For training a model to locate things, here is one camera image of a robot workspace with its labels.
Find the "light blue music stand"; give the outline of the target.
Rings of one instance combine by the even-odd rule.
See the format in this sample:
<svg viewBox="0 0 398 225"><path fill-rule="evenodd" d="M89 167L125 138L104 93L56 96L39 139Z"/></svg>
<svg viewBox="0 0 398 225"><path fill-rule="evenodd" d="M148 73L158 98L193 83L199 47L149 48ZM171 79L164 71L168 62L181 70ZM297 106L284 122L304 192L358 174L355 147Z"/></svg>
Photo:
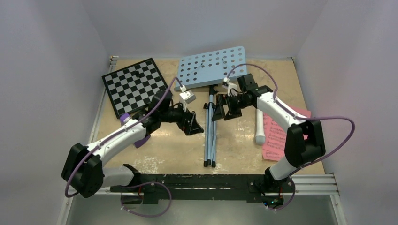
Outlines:
<svg viewBox="0 0 398 225"><path fill-rule="evenodd" d="M208 102L204 104L205 110L205 154L204 167L216 167L216 122L212 121L215 111L215 87L223 82L229 75L231 81L247 74L246 66L235 69L240 63L246 63L245 48L236 46L232 48L186 56L180 59L177 76L188 89L208 87Z"/></svg>

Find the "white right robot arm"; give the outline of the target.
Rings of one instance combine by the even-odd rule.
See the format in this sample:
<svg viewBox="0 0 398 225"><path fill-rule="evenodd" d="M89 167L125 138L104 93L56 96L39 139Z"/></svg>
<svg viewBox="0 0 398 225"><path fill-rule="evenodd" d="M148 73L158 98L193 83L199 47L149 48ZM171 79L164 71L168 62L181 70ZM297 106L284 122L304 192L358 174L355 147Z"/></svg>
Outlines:
<svg viewBox="0 0 398 225"><path fill-rule="evenodd" d="M230 120L242 116L241 110L253 106L270 116L286 133L284 157L265 170L263 184L270 191L281 186L282 180L291 176L303 165L325 155L321 122L310 120L279 102L268 86L258 86L252 74L241 76L238 84L224 78L226 94L218 94L212 121Z"/></svg>

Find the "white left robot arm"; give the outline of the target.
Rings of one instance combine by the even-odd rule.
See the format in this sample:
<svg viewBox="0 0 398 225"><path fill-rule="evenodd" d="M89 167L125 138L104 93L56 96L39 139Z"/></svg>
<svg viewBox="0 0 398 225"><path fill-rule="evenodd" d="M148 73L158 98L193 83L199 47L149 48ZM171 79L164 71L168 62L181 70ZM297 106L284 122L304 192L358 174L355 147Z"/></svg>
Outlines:
<svg viewBox="0 0 398 225"><path fill-rule="evenodd" d="M61 177L67 183L66 197L72 197L69 187L73 187L84 198L105 187L123 186L129 192L136 191L140 185L140 173L133 166L104 166L125 148L137 145L150 137L163 122L175 123L186 136L203 133L204 129L196 120L196 113L187 108L195 99L192 91L185 91L179 94L179 102L172 106L171 92L158 91L147 110L142 110L134 116L125 114L118 130L99 141L87 145L73 145L61 172Z"/></svg>

